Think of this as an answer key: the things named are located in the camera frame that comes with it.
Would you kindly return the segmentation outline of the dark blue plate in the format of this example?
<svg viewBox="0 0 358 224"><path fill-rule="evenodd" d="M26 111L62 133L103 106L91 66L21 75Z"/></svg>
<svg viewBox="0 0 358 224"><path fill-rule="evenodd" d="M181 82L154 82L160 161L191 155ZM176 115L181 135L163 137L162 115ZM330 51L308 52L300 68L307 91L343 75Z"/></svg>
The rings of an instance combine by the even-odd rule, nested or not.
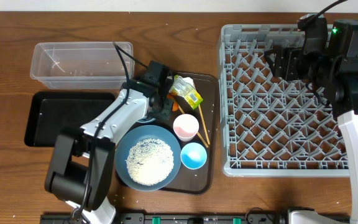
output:
<svg viewBox="0 0 358 224"><path fill-rule="evenodd" d="M171 150L173 151L173 161L174 161L173 170L171 171L169 176L165 180L161 181L160 183L152 186L141 185L138 184L137 182L134 182L129 176L127 165L126 165L126 159L129 155L130 148L135 146L139 141L148 138L160 139L164 141L166 144L168 144L171 147ZM181 166L180 154L181 154L181 146L177 141L176 137L169 130L156 125L143 125L129 131L119 141L119 145L115 153L114 163L116 166L116 172L118 176L127 186L129 186L132 189L150 192L165 187L175 178Z"/></svg>

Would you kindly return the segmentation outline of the white rice pile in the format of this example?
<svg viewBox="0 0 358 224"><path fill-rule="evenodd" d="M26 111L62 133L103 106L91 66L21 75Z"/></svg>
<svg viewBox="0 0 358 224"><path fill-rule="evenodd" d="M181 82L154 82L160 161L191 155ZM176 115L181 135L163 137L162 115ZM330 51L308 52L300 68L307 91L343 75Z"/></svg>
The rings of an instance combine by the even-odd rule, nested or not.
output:
<svg viewBox="0 0 358 224"><path fill-rule="evenodd" d="M164 141L148 138L130 148L126 165L134 182L152 186L165 180L173 170L173 151Z"/></svg>

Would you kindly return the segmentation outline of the light blue bowl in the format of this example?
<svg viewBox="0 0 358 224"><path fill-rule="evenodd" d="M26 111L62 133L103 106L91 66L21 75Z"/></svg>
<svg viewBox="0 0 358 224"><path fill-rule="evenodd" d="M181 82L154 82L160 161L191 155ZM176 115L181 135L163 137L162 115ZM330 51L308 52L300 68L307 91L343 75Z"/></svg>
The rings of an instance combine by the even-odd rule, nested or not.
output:
<svg viewBox="0 0 358 224"><path fill-rule="evenodd" d="M155 121L155 118L150 117L150 116L145 116L142 119L138 120L137 122L145 124L145 123L151 123L151 122L154 122L154 121Z"/></svg>

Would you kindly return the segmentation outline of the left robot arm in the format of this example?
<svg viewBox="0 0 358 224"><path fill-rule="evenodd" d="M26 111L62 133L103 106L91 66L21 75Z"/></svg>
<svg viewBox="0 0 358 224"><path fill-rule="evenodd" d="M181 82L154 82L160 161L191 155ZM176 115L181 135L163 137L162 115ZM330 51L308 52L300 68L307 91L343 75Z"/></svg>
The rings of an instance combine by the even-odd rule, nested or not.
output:
<svg viewBox="0 0 358 224"><path fill-rule="evenodd" d="M116 209L107 194L116 145L138 120L168 118L173 72L151 61L143 75L128 78L118 97L80 128L63 128L55 141L45 190L73 207L69 223L112 223Z"/></svg>

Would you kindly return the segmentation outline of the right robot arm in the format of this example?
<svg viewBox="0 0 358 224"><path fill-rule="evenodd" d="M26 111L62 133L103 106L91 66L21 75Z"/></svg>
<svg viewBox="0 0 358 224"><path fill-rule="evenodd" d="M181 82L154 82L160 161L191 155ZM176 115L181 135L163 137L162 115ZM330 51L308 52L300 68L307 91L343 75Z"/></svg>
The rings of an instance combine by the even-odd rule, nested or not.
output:
<svg viewBox="0 0 358 224"><path fill-rule="evenodd" d="M339 19L328 28L321 14L303 17L302 47L275 47L264 58L275 77L308 80L323 88L338 121L349 166L352 192L350 223L358 223L358 20Z"/></svg>

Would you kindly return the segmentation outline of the grey dishwasher rack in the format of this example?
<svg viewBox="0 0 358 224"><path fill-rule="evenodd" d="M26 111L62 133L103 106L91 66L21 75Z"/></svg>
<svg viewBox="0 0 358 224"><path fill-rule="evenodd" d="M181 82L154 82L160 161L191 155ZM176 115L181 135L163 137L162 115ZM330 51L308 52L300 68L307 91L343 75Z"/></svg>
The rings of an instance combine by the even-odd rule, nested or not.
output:
<svg viewBox="0 0 358 224"><path fill-rule="evenodd" d="M345 143L323 88L274 77L264 52L302 47L295 25L226 25L219 38L223 172L347 177Z"/></svg>

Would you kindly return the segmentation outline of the orange carrot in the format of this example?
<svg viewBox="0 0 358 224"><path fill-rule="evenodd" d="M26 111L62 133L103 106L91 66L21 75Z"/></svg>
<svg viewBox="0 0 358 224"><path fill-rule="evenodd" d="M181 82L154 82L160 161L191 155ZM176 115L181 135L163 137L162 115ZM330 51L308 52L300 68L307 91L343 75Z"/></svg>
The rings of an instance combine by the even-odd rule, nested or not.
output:
<svg viewBox="0 0 358 224"><path fill-rule="evenodd" d="M179 105L178 105L178 103L176 102L176 100L174 99L173 95L168 94L168 95L167 95L167 98L170 99L170 100L173 100L172 111L177 111L178 108L179 108Z"/></svg>

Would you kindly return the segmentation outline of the green yellow snack wrapper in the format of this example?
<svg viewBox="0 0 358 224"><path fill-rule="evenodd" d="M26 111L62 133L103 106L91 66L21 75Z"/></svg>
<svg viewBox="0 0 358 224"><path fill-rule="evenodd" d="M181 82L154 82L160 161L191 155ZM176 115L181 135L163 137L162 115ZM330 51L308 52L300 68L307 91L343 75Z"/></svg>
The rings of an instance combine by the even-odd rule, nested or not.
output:
<svg viewBox="0 0 358 224"><path fill-rule="evenodd" d="M190 77L175 75L169 93L184 98L193 110L203 102L203 98L197 92L195 83Z"/></svg>

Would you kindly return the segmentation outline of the brown serving tray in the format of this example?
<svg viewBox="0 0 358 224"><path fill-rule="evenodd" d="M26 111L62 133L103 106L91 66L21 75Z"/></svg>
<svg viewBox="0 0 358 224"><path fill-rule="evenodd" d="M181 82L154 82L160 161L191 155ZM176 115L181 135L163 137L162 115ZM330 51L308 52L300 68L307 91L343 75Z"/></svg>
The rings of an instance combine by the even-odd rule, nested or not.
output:
<svg viewBox="0 0 358 224"><path fill-rule="evenodd" d="M213 179L213 163L216 146L215 139L219 112L218 79L211 75L205 74L186 72L178 72L178 74L182 77L192 78L195 83L197 92L200 93L201 97L203 98L203 102L201 103L201 109L203 111L206 129L208 130L210 145L208 147L204 147L206 149L208 157L203 167L196 170L191 170L181 163L180 170L178 171L178 174L175 176L175 178L168 185L159 190L199 195L205 193L210 188ZM200 123L199 133L195 135L191 142L197 142L205 146L207 142L199 110L191 109L191 107L188 105L188 103L184 101L183 98L176 97L175 99L181 106L181 108L175 112L172 112L170 114L169 120L161 121L156 119L154 122L151 123L136 123L131 127L129 131L143 125L156 125L163 127L169 130L176 137L182 150L182 148L187 143L179 140L177 135L174 133L173 122L177 116L181 115L182 113L187 113L195 116ZM121 180L116 171L115 176L117 177L121 185L129 187Z"/></svg>

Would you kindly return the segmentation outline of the light blue cup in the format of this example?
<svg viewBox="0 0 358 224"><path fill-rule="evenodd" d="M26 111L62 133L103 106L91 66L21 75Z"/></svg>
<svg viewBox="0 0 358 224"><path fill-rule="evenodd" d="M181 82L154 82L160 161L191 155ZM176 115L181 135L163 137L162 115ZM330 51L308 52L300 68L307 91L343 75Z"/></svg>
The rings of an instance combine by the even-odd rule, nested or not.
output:
<svg viewBox="0 0 358 224"><path fill-rule="evenodd" d="M180 154L182 164L191 170L203 167L207 160L207 152L203 145L197 142L186 144Z"/></svg>

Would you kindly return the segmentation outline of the clear plastic storage bin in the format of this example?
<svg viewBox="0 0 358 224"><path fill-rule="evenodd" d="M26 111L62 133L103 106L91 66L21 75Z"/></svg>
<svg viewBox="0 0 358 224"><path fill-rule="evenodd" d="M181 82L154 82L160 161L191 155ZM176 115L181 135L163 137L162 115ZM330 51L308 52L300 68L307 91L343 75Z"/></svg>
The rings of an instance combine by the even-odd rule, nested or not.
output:
<svg viewBox="0 0 358 224"><path fill-rule="evenodd" d="M134 73L133 46L116 42L44 42L35 46L30 77L49 89L119 89Z"/></svg>

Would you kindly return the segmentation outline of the black plastic tray bin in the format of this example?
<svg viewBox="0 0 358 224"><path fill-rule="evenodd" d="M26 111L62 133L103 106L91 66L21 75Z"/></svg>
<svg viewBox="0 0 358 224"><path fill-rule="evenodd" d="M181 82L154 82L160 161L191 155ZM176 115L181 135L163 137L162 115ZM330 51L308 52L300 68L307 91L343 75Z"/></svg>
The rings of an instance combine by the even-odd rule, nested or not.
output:
<svg viewBox="0 0 358 224"><path fill-rule="evenodd" d="M114 100L113 94L103 92L40 91L32 97L24 143L52 147L64 127L79 128Z"/></svg>

